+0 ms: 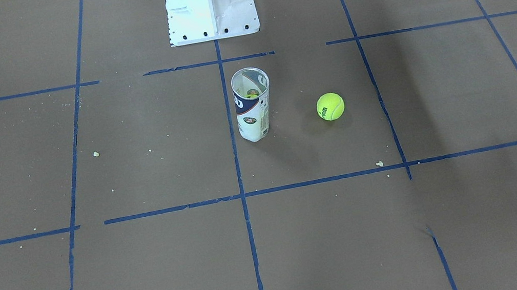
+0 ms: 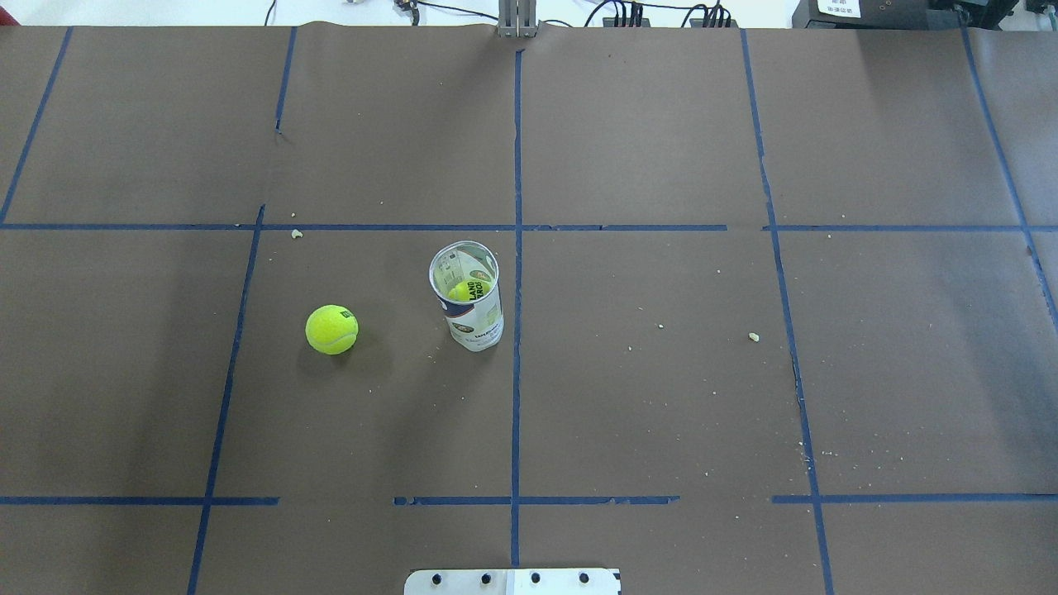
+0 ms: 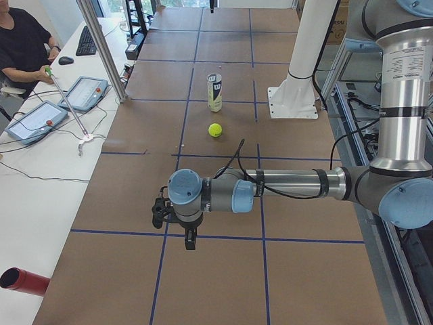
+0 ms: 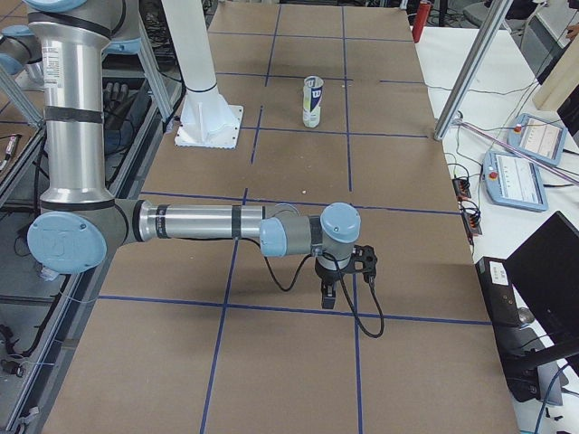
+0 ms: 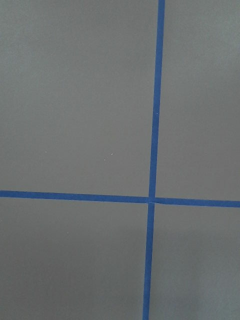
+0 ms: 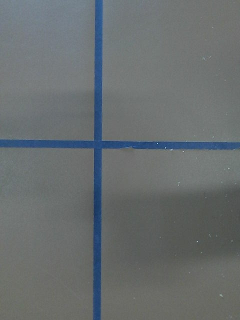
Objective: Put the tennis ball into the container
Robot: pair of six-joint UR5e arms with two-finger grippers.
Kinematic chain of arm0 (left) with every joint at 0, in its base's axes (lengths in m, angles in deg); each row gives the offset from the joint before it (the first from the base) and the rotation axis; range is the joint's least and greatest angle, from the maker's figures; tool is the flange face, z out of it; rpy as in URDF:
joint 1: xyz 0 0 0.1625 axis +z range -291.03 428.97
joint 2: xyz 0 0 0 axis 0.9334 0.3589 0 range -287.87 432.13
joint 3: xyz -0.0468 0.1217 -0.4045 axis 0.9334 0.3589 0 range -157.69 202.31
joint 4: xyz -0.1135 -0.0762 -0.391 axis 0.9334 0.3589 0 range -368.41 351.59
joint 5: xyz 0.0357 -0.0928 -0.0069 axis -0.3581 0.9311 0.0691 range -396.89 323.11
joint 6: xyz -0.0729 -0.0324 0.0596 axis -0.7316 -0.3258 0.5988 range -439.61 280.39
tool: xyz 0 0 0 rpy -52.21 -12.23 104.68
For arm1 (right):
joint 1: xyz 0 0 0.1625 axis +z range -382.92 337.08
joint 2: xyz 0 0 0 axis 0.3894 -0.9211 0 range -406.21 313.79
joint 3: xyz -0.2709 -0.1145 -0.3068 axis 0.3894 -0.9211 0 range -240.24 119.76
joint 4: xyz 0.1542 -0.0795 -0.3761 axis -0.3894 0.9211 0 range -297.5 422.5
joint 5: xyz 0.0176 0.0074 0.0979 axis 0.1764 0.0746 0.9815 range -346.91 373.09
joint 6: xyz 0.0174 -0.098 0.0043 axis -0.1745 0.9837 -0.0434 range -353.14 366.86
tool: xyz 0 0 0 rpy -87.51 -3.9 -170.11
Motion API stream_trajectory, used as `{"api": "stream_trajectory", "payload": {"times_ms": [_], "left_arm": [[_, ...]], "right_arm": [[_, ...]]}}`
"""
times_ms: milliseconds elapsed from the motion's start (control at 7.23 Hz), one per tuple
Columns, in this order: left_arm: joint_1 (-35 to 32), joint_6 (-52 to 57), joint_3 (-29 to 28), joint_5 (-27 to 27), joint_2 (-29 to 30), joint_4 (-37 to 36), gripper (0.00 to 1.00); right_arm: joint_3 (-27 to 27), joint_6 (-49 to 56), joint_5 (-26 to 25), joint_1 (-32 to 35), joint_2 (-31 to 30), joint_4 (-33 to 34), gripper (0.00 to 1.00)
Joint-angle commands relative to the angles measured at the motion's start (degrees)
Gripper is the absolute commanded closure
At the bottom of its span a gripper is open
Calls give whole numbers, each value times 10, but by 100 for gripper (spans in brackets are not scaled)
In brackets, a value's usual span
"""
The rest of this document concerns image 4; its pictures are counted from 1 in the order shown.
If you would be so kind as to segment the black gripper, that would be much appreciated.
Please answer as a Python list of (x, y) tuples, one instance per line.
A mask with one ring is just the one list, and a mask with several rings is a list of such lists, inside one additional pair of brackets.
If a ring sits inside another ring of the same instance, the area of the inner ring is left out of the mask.
[(340, 269), (330, 259), (316, 259), (315, 271), (321, 279), (321, 307), (323, 309), (333, 309), (336, 303), (336, 282), (340, 276), (353, 273), (354, 263), (352, 261), (339, 261)]

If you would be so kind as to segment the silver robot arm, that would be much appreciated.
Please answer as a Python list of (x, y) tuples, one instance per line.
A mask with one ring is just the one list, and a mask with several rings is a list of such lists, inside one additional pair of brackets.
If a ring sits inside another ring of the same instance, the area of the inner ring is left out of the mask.
[(102, 56), (114, 42), (141, 47), (137, 2), (31, 1), (28, 22), (42, 46), (50, 176), (27, 232), (37, 261), (78, 274), (133, 242), (247, 240), (265, 258), (314, 258), (322, 306), (334, 306), (345, 275), (362, 271), (361, 218), (351, 205), (307, 216), (285, 204), (154, 205), (107, 189)]

